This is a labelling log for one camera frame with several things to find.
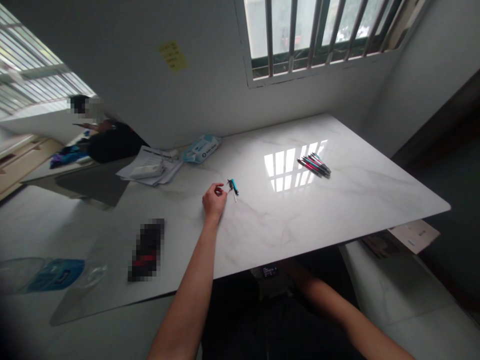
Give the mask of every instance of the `white tile floor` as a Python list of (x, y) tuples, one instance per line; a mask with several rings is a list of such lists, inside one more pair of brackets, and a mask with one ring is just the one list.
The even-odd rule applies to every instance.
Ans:
[[(85, 258), (89, 220), (108, 213), (38, 187), (0, 206), (0, 260)], [(71, 231), (73, 224), (85, 224)], [(360, 243), (342, 249), (362, 311), (417, 359), (479, 359), (480, 330), (413, 257), (378, 260)], [(63, 291), (4, 297), (3, 311), (36, 359), (145, 359), (171, 297), (124, 306), (51, 327)]]
[(342, 249), (362, 312), (416, 359), (480, 359), (480, 328), (413, 256)]

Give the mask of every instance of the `wooden cabinet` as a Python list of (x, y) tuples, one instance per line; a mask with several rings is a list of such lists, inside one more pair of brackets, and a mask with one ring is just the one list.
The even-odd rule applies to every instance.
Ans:
[(0, 200), (21, 186), (20, 180), (62, 149), (63, 145), (47, 137), (26, 135), (0, 151)]

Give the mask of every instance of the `sticky note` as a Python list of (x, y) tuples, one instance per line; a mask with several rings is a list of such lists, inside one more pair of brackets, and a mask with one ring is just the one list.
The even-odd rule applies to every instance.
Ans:
[(160, 51), (160, 54), (172, 71), (178, 72), (189, 67), (187, 59), (185, 59), (176, 41), (170, 41), (160, 45), (158, 51)]

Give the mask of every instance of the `wet wipes package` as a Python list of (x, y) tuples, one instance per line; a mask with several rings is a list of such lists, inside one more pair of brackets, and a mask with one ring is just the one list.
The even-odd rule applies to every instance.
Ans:
[(183, 153), (183, 161), (188, 163), (201, 164), (219, 146), (220, 138), (213, 135), (203, 135)]

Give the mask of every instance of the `forearm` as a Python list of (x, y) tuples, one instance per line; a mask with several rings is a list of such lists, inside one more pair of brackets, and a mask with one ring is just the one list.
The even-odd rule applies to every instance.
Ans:
[(194, 359), (209, 309), (218, 219), (208, 219), (148, 359)]
[(298, 289), (317, 308), (345, 331), (351, 344), (367, 359), (413, 359), (386, 336), (355, 306), (324, 281), (290, 261), (285, 270)]

